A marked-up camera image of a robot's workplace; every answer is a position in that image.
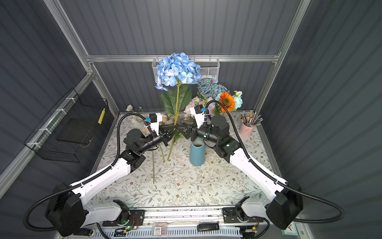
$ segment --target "clock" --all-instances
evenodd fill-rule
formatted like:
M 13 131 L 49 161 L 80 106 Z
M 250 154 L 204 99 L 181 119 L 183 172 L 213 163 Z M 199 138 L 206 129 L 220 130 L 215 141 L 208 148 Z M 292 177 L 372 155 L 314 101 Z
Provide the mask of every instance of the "clock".
M 291 224 L 289 224 L 285 230 L 281 230 L 281 233 L 283 235 L 298 236 L 296 224 L 294 222 L 291 222 Z

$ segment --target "table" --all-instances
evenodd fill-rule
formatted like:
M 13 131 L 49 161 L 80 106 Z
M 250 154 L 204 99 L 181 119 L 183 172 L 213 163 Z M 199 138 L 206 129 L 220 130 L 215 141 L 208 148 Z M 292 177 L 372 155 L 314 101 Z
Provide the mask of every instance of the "table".
M 241 123 L 239 113 L 233 112 L 231 115 L 239 129 Z M 127 132 L 133 128 L 142 130 L 143 127 L 143 123 L 131 118 L 132 116 L 125 118 L 121 124 L 121 151 L 125 149 L 123 139 Z M 116 131 L 117 125 L 98 165 L 98 170 L 110 164 L 115 158 Z M 230 135 L 236 138 L 231 123 Z M 241 139 L 248 153 L 272 171 L 257 129 L 253 131 L 251 137 L 241 137 Z M 184 137 L 174 144 L 171 157 L 167 160 L 170 143 L 168 147 L 162 144 L 165 162 L 163 162 L 160 149 L 144 153 L 146 159 L 138 169 L 103 189 L 89 203 L 101 204 L 120 199 L 129 207 L 211 206 L 234 205 L 244 196 L 265 197 L 262 190 L 247 175 L 218 157 L 213 149 L 206 147 L 205 163 L 200 167 L 193 166 L 189 161 L 191 141 Z

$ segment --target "wire basket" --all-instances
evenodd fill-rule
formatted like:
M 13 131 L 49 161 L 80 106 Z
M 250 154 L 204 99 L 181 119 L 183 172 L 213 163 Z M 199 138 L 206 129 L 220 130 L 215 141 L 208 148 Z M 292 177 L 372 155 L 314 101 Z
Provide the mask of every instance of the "wire basket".
M 202 75 L 201 79 L 210 78 L 213 83 L 218 82 L 219 78 L 219 68 L 220 61 L 209 61 L 209 62 L 195 62 L 195 64 L 200 65 L 200 74 Z M 152 71 L 154 72 L 154 79 L 158 77 L 156 66 L 159 65 L 158 59 L 152 60 Z
M 31 134 L 24 144 L 42 159 L 79 163 L 107 109 L 106 99 L 77 94 L 56 110 L 47 127 L 37 130 L 39 137 Z

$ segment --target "gray corrugated wall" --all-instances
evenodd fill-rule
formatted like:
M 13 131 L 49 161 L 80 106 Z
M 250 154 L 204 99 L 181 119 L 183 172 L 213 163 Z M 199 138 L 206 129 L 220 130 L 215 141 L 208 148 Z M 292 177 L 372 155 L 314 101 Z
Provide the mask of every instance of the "gray corrugated wall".
M 91 55 L 277 54 L 298 0 L 61 0 Z
M 90 55 L 277 54 L 298 0 L 60 1 Z M 161 110 L 150 63 L 95 63 L 120 111 Z M 252 109 L 271 63 L 221 63 L 219 83 Z
M 85 70 L 43 1 L 0 1 L 0 173 Z
M 100 97 L 94 84 L 90 84 L 84 95 Z M 23 226 L 23 216 L 36 201 L 52 193 L 61 183 L 69 185 L 87 177 L 101 151 L 114 117 L 106 111 L 102 124 L 86 150 L 85 160 L 80 163 L 43 160 L 34 156 L 16 181 L 0 199 L 0 238 L 53 238 L 57 231 L 33 232 Z M 30 222 L 35 226 L 51 227 L 45 218 L 47 203 L 37 207 Z
M 243 91 L 241 109 L 252 109 L 260 95 L 271 62 L 223 62 L 220 64 L 219 84 L 225 85 L 231 93 Z M 120 109 L 124 111 L 131 104 L 135 111 L 160 111 L 160 94 L 155 88 L 151 63 L 96 62 L 108 90 Z
M 380 238 L 381 54 L 382 1 L 313 1 L 261 110 L 283 176 L 346 211 L 315 238 Z

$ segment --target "pink pen holder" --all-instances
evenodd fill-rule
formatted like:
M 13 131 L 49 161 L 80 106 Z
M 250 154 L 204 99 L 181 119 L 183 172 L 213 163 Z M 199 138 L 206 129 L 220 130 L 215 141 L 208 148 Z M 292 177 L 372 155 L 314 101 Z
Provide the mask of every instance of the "pink pen holder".
M 241 121 L 241 126 L 240 126 L 240 130 L 239 130 L 239 134 L 243 137 L 249 137 L 251 136 L 252 134 L 252 131 L 256 128 L 256 126 L 254 127 L 248 127 L 246 126 L 242 121 Z

